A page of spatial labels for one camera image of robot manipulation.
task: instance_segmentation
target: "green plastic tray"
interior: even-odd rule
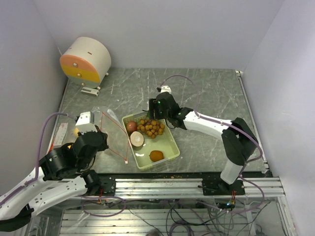
[[[141,112],[138,114],[131,114],[129,116],[123,117],[125,131],[127,132],[126,125],[129,121],[135,121],[138,124],[141,119],[146,118],[146,114],[146,112]],[[160,123],[163,123],[165,125],[164,133],[162,135],[157,135],[155,139],[151,139],[143,134],[143,146],[135,147],[131,145],[133,157],[137,163],[137,167],[141,170],[153,167],[165,161],[172,160],[180,155],[180,151],[177,147],[171,131],[165,123],[165,120],[160,120]],[[157,162],[151,161],[149,155],[151,151],[154,150],[162,151],[164,154],[164,159]]]

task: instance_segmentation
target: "gray marble table surface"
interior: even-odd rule
[[[139,69],[111,68],[109,76],[101,83],[98,97],[80,92],[81,87],[69,81],[62,104],[62,112],[80,115],[94,106],[106,106],[112,109],[121,121],[122,117],[147,109],[147,101],[158,94],[156,88],[170,75],[182,74],[195,80],[200,88],[201,100],[199,112],[208,116],[235,119],[243,118],[253,130],[253,124],[240,82],[234,70],[223,69]],[[166,83],[180,106],[194,108],[196,90],[188,81],[175,77]],[[75,123],[69,118],[60,117],[57,129],[62,122],[68,122],[68,131],[64,143],[74,142]],[[180,128],[171,130],[181,152],[173,161],[167,161],[156,167],[140,170],[132,153],[128,156],[128,165],[124,160],[110,154],[109,150],[99,152],[94,167],[98,173],[136,173],[136,172],[207,172],[222,171],[226,163],[222,141],[209,135],[186,131]],[[264,171],[264,163],[258,160],[250,163],[246,171]]]

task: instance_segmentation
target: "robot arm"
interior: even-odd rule
[[[94,170],[85,171],[69,182],[60,184],[59,181],[86,169],[96,153],[107,148],[107,134],[95,126],[93,131],[80,132],[74,143],[51,150],[39,161],[36,181],[25,184],[35,177],[34,169],[0,197],[0,202],[4,201],[0,206],[0,231],[19,229],[32,217],[70,197],[94,194],[100,188],[100,180]]]
[[[166,119],[174,127],[196,130],[222,140],[228,161],[220,177],[227,184],[234,183],[256,146],[243,134],[227,125],[236,126],[257,141],[251,129],[242,118],[223,120],[203,114],[198,116],[191,108],[180,108],[169,92],[170,89],[162,88],[161,93],[155,99],[149,99],[150,119]],[[200,116],[217,120],[218,123],[200,118]]]

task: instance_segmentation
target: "white wall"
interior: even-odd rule
[[[102,42],[116,67],[244,70],[284,0],[34,0],[61,52]]]
[[[59,57],[32,0],[0,1],[0,194],[34,168],[40,129],[66,82]]]
[[[286,0],[244,72],[266,157],[301,236],[314,235],[315,1]]]

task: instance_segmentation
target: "clear plastic bag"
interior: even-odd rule
[[[107,107],[93,107],[92,113],[94,114],[94,124],[108,135],[109,149],[106,151],[123,158],[127,164],[128,152],[130,151],[129,138],[115,113]]]

